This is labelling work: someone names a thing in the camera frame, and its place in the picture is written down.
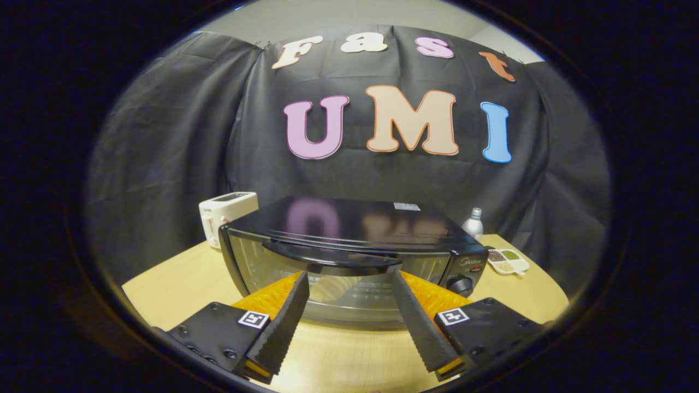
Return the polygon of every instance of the black cloth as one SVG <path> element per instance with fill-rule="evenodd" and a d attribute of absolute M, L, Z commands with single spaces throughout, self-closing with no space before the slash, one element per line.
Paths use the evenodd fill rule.
<path fill-rule="evenodd" d="M 119 284 L 203 240 L 199 202 L 225 190 L 223 159 L 260 49 L 196 33 L 124 91 L 96 142 L 85 216 Z"/>
<path fill-rule="evenodd" d="M 347 36 L 365 31 L 383 34 L 388 48 L 340 50 Z M 459 224 L 479 207 L 484 233 L 511 241 L 567 294 L 581 288 L 598 263 L 609 174 L 594 121 L 550 66 L 524 66 L 482 45 L 423 29 L 362 26 L 318 35 L 323 41 L 296 64 L 276 70 L 271 66 L 282 45 L 307 37 L 258 50 L 229 37 L 195 35 L 188 39 L 209 53 L 207 60 L 215 57 L 215 65 L 191 62 L 185 72 L 183 55 L 171 50 L 127 90 L 96 151 L 101 158 L 88 216 L 99 234 L 98 257 L 115 274 L 128 280 L 202 241 L 198 202 L 235 190 L 256 192 L 260 206 L 287 195 L 428 203 Z M 422 36 L 442 39 L 454 57 L 422 55 L 415 44 Z M 229 61 L 218 60 L 222 52 Z M 479 52 L 498 55 L 516 81 L 501 78 Z M 152 91 L 148 78 L 167 93 L 146 94 Z M 365 89 L 371 85 L 397 86 L 413 108 L 429 90 L 453 94 L 459 153 L 423 151 L 427 132 L 409 151 L 395 129 L 401 141 L 396 151 L 370 151 L 375 111 Z M 284 107 L 311 101 L 307 135 L 321 141 L 326 116 L 319 102 L 338 94 L 349 97 L 338 151 L 318 160 L 295 156 L 287 145 Z M 163 109 L 157 100 L 163 95 L 175 105 L 167 101 Z M 509 112 L 512 161 L 506 164 L 483 157 L 484 101 Z M 191 109 L 176 110 L 178 105 Z M 149 175 L 154 170 L 157 175 Z"/>

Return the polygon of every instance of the beige letter m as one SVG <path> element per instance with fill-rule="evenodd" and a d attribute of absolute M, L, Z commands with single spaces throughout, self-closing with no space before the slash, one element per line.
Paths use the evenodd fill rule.
<path fill-rule="evenodd" d="M 454 142 L 452 124 L 452 105 L 456 102 L 453 94 L 430 90 L 422 97 L 417 110 L 395 86 L 370 86 L 366 94 L 374 98 L 375 107 L 374 137 L 366 143 L 369 150 L 397 150 L 398 141 L 393 137 L 395 124 L 408 150 L 417 147 L 425 127 L 428 127 L 427 140 L 422 144 L 426 152 L 435 155 L 455 155 L 459 152 L 459 145 Z"/>

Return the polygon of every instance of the pink letter u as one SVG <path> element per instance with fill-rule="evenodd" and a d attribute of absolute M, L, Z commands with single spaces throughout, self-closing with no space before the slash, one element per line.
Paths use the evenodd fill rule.
<path fill-rule="evenodd" d="M 322 142 L 313 143 L 306 137 L 306 113 L 313 104 L 310 101 L 290 103 L 284 107 L 287 114 L 287 142 L 289 150 L 304 159 L 330 157 L 338 151 L 343 141 L 343 108 L 350 102 L 347 96 L 330 96 L 320 100 L 326 110 L 326 135 Z"/>

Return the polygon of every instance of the blue letter i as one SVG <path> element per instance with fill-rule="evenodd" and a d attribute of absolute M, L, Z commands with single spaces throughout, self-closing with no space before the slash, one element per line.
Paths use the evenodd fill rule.
<path fill-rule="evenodd" d="M 491 102 L 482 102 L 481 109 L 488 115 L 488 147 L 483 157 L 492 162 L 510 162 L 512 155 L 507 151 L 507 109 Z"/>

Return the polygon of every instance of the oven door handle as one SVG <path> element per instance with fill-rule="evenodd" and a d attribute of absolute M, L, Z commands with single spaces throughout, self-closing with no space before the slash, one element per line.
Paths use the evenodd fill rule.
<path fill-rule="evenodd" d="M 396 258 L 327 248 L 272 241 L 262 243 L 262 247 L 286 257 L 288 260 L 284 262 L 290 266 L 328 276 L 374 276 L 398 270 L 402 265 L 402 261 Z"/>

